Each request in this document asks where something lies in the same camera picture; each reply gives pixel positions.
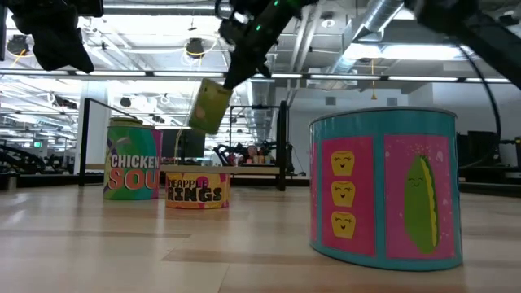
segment wooden floor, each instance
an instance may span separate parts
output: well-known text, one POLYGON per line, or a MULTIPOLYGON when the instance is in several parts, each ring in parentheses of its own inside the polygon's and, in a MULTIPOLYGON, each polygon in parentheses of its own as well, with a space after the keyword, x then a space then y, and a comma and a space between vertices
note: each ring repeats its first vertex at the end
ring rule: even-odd
POLYGON ((207 211, 101 194, 1 194, 0 292, 521 292, 521 199, 463 195, 465 266, 404 273, 312 250, 307 188, 234 188, 229 209, 207 211))

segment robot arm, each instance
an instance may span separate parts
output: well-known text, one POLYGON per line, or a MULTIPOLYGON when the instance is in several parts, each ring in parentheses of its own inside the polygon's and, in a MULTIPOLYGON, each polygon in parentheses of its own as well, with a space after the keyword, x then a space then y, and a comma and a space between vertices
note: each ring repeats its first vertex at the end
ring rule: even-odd
MULTIPOLYGON (((241 24, 241 29, 227 29, 229 26, 223 20, 221 35, 226 40, 237 40, 229 42, 235 45, 235 50, 231 54, 230 69, 226 75, 226 88, 234 88, 257 71, 269 76, 265 66, 262 66, 265 54, 291 17, 298 15, 297 10, 316 2, 302 1, 295 5, 297 1, 292 0, 265 1, 268 2, 266 8, 262 12, 257 11, 255 15, 258 16, 252 21, 241 24)), ((469 46, 521 89, 521 40, 481 12, 477 0, 405 0, 405 6, 414 11, 420 24, 469 46)))

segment pink label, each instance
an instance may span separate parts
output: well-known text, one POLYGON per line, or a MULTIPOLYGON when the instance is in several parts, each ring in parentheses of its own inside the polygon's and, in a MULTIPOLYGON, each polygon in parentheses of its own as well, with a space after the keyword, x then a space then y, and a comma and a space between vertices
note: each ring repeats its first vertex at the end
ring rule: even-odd
POLYGON ((454 257, 449 140, 386 135, 387 257, 454 257))
POLYGON ((322 144, 322 244, 374 256, 373 138, 322 144))
POLYGON ((311 146, 311 153, 309 154, 311 162, 311 182, 309 183, 309 189, 311 192, 311 240, 317 241, 317 230, 318 230, 318 146, 314 143, 311 146))

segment teal can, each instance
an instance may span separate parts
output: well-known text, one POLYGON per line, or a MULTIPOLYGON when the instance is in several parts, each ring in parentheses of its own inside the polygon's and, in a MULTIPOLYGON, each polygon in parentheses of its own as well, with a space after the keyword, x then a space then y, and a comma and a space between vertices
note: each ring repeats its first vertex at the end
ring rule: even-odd
POLYGON ((163 133, 133 121, 113 121, 107 131, 105 199, 157 199, 163 133))
POLYGON ((456 116, 376 107, 311 123, 311 246, 382 269, 462 263, 456 116))

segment cartoon pickle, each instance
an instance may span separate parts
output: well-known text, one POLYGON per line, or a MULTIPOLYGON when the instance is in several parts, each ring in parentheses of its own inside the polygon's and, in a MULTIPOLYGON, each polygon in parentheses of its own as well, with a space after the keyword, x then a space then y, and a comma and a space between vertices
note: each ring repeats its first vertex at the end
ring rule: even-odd
POLYGON ((336 151, 331 155, 331 166, 335 176, 351 176, 355 155, 351 151, 336 151))
POLYGON ((429 159, 414 157, 405 183, 405 229, 421 253, 431 254, 438 245, 436 187, 429 159))
POLYGON ((333 212, 331 214, 331 225, 333 226, 333 234, 335 237, 352 239, 355 233, 356 223, 357 220, 352 213, 333 212))
POLYGON ((350 181, 335 181, 331 184, 331 194, 335 206, 350 208, 355 199, 355 185, 350 181))

